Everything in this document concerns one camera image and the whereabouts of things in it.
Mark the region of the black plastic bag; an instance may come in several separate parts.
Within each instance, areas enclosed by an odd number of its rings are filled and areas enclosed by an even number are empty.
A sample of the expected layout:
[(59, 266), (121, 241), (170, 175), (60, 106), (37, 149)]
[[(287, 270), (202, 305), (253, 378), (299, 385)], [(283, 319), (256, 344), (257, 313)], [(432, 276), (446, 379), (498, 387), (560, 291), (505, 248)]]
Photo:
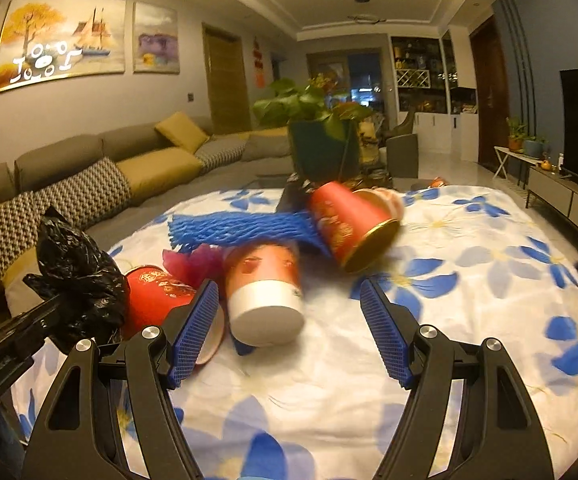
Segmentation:
[(53, 206), (40, 219), (35, 255), (39, 272), (22, 281), (67, 307), (67, 318), (50, 334), (54, 345), (67, 354), (84, 338), (111, 341), (126, 320), (130, 292), (114, 259)]

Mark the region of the magenta crumpled wrapper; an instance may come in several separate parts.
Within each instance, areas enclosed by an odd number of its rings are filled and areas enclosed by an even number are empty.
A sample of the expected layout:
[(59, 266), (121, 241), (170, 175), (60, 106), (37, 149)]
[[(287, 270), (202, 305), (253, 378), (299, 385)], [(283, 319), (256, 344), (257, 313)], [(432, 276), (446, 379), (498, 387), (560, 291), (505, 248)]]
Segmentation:
[(167, 273), (194, 289), (211, 280), (219, 286), (219, 294), (225, 295), (223, 249), (219, 246), (202, 244), (188, 254), (163, 249), (162, 264)]

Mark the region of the orange white paper cup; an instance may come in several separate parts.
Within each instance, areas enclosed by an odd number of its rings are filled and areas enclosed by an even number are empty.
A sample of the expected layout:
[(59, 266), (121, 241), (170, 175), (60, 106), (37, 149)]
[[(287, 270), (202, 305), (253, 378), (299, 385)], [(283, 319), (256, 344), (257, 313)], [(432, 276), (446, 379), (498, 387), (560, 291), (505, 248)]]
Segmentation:
[(224, 259), (231, 333), (250, 347), (280, 346), (303, 329), (298, 252), (288, 242), (253, 242), (229, 248)]

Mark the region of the floral white blue tablecloth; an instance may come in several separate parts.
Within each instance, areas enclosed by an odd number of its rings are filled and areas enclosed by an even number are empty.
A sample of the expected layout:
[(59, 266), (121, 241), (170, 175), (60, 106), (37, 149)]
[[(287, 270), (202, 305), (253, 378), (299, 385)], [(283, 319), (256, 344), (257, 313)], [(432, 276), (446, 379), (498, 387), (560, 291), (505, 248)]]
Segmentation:
[[(450, 338), (502, 341), (545, 430), (557, 474), (578, 456), (578, 274), (546, 228), (506, 193), (410, 192), (376, 278)], [(171, 396), (204, 476), (368, 479), (407, 392), (382, 364), (352, 275), (303, 255), (305, 324), (285, 346), (239, 354), (225, 339)]]

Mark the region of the houndstooth cushion near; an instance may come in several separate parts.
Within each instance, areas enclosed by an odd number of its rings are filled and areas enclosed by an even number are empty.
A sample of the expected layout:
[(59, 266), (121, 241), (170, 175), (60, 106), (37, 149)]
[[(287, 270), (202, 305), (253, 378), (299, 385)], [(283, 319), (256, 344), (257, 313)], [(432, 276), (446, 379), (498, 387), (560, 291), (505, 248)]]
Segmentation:
[(109, 158), (35, 192), (0, 205), (0, 274), (38, 241), (40, 220), (54, 208), (71, 226), (86, 230), (129, 206), (129, 182)]

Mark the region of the houndstooth cushion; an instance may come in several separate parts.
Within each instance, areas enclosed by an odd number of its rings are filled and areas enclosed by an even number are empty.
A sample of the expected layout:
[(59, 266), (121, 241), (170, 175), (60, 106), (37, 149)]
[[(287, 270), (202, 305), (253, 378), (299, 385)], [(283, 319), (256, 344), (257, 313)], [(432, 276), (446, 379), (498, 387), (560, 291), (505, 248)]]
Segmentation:
[(54, 208), (71, 226), (86, 230), (129, 206), (129, 182), (109, 158), (35, 192), (0, 205), (0, 274), (38, 241), (40, 220)]
[(195, 153), (201, 162), (200, 173), (208, 174), (214, 169), (238, 162), (245, 151), (246, 143), (245, 139), (236, 136), (211, 140), (203, 144)]

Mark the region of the yellow flat cushion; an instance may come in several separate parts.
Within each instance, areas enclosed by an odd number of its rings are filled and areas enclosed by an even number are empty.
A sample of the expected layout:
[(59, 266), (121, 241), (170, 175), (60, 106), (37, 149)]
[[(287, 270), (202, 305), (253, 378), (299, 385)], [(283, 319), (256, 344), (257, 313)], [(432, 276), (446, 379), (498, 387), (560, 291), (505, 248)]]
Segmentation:
[(131, 190), (136, 206), (186, 184), (199, 176), (202, 162), (182, 148), (163, 148), (140, 154), (117, 164)]

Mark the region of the grey sectional sofa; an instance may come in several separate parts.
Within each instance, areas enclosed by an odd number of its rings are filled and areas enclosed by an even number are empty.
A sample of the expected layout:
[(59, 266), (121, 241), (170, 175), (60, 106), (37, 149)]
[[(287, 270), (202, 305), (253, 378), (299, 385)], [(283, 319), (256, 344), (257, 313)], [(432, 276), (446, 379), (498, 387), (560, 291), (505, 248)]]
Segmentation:
[(36, 225), (49, 206), (109, 247), (159, 210), (291, 174), (286, 128), (215, 134), (182, 112), (158, 124), (79, 134), (0, 162), (0, 313), (36, 304)]

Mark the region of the houndstooth cushion far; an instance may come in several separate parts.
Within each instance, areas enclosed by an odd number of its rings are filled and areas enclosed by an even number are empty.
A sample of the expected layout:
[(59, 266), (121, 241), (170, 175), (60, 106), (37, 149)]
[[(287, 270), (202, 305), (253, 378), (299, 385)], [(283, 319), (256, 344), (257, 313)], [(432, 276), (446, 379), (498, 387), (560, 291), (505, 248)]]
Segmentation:
[(245, 139), (236, 136), (211, 140), (203, 144), (195, 153), (201, 162), (200, 173), (208, 174), (214, 169), (238, 162), (245, 151), (246, 143)]

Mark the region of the grey dining chair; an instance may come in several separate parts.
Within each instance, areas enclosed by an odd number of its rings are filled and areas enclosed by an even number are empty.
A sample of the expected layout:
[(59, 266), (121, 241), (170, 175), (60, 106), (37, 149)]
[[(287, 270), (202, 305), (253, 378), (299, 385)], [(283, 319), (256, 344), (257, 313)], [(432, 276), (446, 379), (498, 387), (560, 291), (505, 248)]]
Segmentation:
[(419, 171), (418, 136), (413, 133), (416, 109), (411, 107), (403, 122), (385, 136), (387, 169), (392, 178), (415, 179)]

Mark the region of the green potted plant teal pot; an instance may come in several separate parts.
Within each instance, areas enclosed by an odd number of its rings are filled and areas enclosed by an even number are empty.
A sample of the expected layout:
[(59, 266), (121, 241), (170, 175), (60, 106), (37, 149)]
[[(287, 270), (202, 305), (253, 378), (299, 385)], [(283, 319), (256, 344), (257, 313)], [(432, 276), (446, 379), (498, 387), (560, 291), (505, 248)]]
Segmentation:
[(252, 105), (262, 128), (285, 127), (295, 172), (312, 183), (347, 182), (361, 174), (359, 125), (373, 117), (368, 106), (347, 101), (323, 73), (299, 86), (289, 78), (269, 85), (272, 94)]

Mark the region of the yellow upright cushion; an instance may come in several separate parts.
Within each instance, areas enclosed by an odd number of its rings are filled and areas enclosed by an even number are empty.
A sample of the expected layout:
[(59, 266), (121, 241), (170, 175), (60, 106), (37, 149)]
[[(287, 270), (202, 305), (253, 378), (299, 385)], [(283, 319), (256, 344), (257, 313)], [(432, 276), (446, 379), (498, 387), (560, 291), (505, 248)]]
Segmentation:
[(176, 112), (155, 124), (155, 131), (162, 134), (174, 146), (195, 154), (209, 141), (209, 136), (183, 112)]

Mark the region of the white side table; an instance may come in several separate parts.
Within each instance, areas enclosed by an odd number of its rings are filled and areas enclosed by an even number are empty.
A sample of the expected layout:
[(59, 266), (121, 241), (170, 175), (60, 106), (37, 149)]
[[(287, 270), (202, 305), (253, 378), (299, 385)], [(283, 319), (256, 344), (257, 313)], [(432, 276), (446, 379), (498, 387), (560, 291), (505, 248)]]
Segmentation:
[(498, 177), (500, 174), (507, 179), (507, 162), (509, 159), (516, 159), (521, 164), (528, 167), (535, 167), (540, 163), (540, 159), (532, 156), (525, 155), (523, 153), (511, 151), (509, 148), (504, 148), (503, 146), (494, 146), (495, 155), (498, 161), (498, 167), (494, 172), (494, 178)]

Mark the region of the grey tv cabinet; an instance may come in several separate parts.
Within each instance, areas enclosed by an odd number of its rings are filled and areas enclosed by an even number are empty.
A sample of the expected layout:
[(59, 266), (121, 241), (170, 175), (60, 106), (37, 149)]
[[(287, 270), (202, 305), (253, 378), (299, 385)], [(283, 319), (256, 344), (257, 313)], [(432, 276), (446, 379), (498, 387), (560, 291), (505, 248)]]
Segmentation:
[(528, 198), (535, 196), (545, 202), (578, 231), (578, 184), (569, 178), (545, 171), (536, 166), (528, 170), (526, 182)]

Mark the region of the dark wooden door right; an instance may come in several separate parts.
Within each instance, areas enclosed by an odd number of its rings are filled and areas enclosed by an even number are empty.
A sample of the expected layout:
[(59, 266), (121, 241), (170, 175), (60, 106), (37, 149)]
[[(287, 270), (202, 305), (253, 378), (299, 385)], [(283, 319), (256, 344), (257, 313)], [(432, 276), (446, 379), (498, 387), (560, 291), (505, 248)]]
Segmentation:
[(509, 91), (502, 41), (494, 16), (470, 36), (479, 115), (478, 164), (494, 172), (495, 148), (508, 145)]

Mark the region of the small potted plant blue pot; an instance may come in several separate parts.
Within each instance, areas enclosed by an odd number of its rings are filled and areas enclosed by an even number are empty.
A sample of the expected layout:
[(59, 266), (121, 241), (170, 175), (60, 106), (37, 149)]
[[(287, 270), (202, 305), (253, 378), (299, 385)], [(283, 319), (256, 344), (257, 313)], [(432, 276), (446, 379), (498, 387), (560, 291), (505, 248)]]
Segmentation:
[(544, 159), (549, 153), (549, 142), (542, 136), (527, 136), (523, 140), (523, 154)]

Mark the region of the small potted plant orange pot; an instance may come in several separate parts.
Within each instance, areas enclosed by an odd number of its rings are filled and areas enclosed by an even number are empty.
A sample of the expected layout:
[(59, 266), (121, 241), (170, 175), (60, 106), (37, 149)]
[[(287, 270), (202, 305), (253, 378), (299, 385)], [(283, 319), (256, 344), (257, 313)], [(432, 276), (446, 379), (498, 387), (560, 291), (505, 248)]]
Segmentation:
[(524, 139), (528, 127), (519, 117), (507, 117), (508, 127), (508, 148), (512, 152), (520, 152), (523, 148)]

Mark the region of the display cabinet with bottles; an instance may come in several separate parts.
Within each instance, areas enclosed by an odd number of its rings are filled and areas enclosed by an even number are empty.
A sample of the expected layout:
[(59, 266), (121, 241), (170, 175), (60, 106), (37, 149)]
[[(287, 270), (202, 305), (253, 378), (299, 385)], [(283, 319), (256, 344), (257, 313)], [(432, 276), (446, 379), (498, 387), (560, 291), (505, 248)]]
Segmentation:
[(457, 87), (457, 68), (450, 33), (441, 39), (391, 37), (399, 109), (447, 114), (450, 89)]

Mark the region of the purple landscape painting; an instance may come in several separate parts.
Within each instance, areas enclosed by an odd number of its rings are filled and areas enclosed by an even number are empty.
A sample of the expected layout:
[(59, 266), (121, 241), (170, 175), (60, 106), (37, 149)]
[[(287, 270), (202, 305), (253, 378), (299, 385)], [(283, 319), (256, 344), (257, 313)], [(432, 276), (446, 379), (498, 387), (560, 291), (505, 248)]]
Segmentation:
[(133, 70), (135, 73), (179, 73), (175, 10), (139, 1), (134, 3)]

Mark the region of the sailboat painting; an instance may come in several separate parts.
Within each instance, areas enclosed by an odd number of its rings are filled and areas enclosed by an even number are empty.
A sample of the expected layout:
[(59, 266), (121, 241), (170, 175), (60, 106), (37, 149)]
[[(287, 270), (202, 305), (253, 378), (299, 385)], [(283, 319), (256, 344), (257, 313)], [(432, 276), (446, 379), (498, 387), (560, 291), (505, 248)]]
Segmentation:
[(0, 93), (126, 71), (124, 0), (12, 0), (0, 33)]

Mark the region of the ceiling lamp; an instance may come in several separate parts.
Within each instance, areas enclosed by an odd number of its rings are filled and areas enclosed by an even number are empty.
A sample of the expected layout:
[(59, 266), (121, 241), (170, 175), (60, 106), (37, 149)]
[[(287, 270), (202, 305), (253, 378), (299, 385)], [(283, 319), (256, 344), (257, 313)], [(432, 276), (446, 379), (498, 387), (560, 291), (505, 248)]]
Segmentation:
[[(367, 6), (370, 5), (371, 0), (354, 0), (354, 2), (362, 8), (367, 8)], [(377, 25), (387, 21), (385, 18), (380, 18), (378, 14), (370, 12), (354, 12), (347, 18), (356, 24), (364, 25)]]

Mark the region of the wooden door left wall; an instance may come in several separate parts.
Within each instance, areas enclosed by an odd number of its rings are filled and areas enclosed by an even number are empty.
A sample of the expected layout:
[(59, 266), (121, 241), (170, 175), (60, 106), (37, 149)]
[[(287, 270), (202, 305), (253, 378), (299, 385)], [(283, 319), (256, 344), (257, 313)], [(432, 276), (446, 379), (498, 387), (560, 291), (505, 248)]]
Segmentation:
[(214, 133), (251, 129), (251, 113), (242, 42), (226, 30), (202, 24), (205, 73)]

